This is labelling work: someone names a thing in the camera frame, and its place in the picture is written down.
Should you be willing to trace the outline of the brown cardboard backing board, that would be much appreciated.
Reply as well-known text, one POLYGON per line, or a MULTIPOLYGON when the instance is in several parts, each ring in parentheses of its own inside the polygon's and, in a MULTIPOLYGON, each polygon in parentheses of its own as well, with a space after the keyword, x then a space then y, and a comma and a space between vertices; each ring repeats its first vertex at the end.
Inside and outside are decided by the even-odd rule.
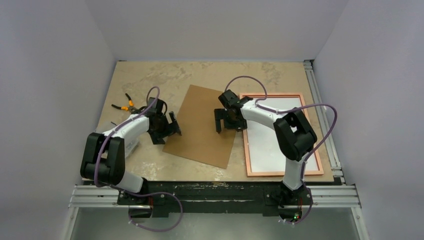
POLYGON ((190 85, 176 116, 182 135, 168 137, 162 151, 226 169, 236 132, 216 132, 214 110, 222 108, 220 95, 218 90, 190 85))

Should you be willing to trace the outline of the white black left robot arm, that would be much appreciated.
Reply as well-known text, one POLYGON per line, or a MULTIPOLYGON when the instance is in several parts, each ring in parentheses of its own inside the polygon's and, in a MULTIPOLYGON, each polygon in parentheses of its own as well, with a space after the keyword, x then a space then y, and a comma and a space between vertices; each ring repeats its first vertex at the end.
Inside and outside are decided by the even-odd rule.
POLYGON ((128 147, 140 135, 148 133, 154 145, 165 144, 165 138, 182 131, 176 115, 168 110, 165 101, 150 97, 141 108, 129 106, 129 117, 104 132, 88 135, 80 175, 94 181, 97 187, 111 186, 129 193, 138 205, 149 199, 148 181, 126 169, 128 147))

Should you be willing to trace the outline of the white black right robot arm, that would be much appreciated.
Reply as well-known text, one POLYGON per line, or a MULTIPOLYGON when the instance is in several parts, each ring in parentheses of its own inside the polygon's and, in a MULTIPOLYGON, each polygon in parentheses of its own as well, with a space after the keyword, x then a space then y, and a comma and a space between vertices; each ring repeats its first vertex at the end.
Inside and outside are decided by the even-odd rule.
POLYGON ((222 108, 214 109, 215 130, 242 131, 248 121, 268 127, 275 132, 280 151, 286 158, 285 173, 281 181, 282 200, 294 203, 305 190, 306 161, 314 151, 318 137, 304 113, 304 106, 278 109, 260 104, 261 98, 239 98, 230 89, 219 97, 222 108))

